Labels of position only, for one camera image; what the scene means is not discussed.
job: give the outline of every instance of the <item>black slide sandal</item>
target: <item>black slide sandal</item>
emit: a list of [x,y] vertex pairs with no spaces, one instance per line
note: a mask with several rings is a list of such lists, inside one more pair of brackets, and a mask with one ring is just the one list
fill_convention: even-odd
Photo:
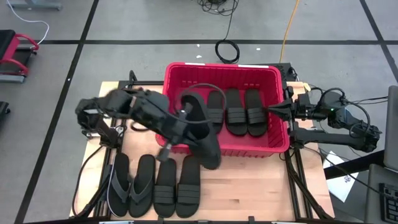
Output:
[[246,111],[242,106],[238,89],[229,89],[226,95],[226,128],[232,134],[243,136],[248,132]]
[[248,113],[249,134],[254,137],[262,136],[268,129],[268,113],[262,105],[259,90],[246,90],[244,100]]
[[220,133],[224,123],[223,95],[216,90],[209,93],[207,98],[209,118],[213,123],[216,134]]
[[[200,94],[192,92],[181,97],[181,104],[189,103],[193,106],[187,115],[188,121],[210,120],[207,105]],[[221,149],[217,135],[211,121],[193,124],[187,134],[193,142],[189,150],[206,169],[217,169],[221,164]]]
[[106,200],[112,214],[123,217],[127,214],[127,199],[129,197],[129,158],[123,153],[117,153],[113,159]]
[[129,214],[138,218],[143,216],[152,205],[152,193],[155,185],[155,157],[143,155],[139,158],[137,175],[130,186]]
[[200,203],[200,166],[194,156],[187,156],[182,163],[180,183],[178,183],[177,206],[175,213],[180,218],[191,217],[197,212]]
[[162,218],[171,217],[175,211],[175,180],[177,165],[174,159],[160,163],[154,187],[154,208]]

